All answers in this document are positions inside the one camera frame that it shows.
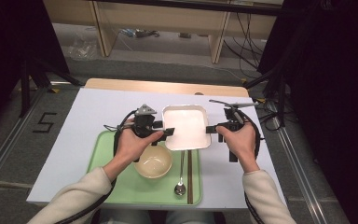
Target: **spoon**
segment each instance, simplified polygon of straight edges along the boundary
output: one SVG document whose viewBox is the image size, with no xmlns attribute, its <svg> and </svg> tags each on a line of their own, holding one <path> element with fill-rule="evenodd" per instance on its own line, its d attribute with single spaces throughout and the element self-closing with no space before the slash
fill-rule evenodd
<svg viewBox="0 0 358 224">
<path fill-rule="evenodd" d="M 183 183 L 183 161 L 185 159 L 185 151 L 182 151 L 181 161 L 180 161 L 180 180 L 179 183 L 175 186 L 175 194 L 184 195 L 186 193 L 186 186 Z"/>
</svg>

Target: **cream sweater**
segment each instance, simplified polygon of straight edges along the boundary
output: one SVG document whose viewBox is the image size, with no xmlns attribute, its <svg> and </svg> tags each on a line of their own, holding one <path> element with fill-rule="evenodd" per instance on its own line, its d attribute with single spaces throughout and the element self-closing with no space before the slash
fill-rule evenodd
<svg viewBox="0 0 358 224">
<path fill-rule="evenodd" d="M 275 183 L 265 171 L 245 174 L 243 188 L 249 201 L 264 223 L 295 223 L 287 207 L 282 203 Z M 89 207 L 111 189 L 111 183 L 102 167 L 93 169 L 79 182 L 60 190 L 51 202 L 28 223 L 56 223 Z M 74 223 L 84 223 L 92 213 Z"/>
</svg>

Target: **white tray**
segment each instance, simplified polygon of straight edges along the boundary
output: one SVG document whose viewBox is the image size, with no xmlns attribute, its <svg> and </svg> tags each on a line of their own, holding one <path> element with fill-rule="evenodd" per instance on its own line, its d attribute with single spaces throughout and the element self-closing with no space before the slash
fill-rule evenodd
<svg viewBox="0 0 358 224">
<path fill-rule="evenodd" d="M 200 105 L 169 105 L 162 111 L 164 129 L 174 128 L 165 146 L 170 150 L 206 148 L 211 144 L 211 135 L 206 133 L 208 119 Z"/>
</svg>

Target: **round bowl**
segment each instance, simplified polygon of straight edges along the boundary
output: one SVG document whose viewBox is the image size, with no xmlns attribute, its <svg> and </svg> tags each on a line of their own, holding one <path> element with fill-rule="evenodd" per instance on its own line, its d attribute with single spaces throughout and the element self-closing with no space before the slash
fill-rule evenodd
<svg viewBox="0 0 358 224">
<path fill-rule="evenodd" d="M 168 173 L 172 166 L 171 152 L 162 146 L 148 146 L 138 162 L 135 170 L 146 178 L 158 178 Z"/>
</svg>

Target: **chopsticks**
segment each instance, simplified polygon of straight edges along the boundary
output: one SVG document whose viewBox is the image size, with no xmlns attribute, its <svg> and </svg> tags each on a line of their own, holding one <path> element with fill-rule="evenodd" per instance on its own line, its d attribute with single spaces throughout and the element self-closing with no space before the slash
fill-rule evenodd
<svg viewBox="0 0 358 224">
<path fill-rule="evenodd" d="M 187 151 L 187 203 L 193 204 L 193 161 L 191 156 L 192 150 Z"/>
</svg>

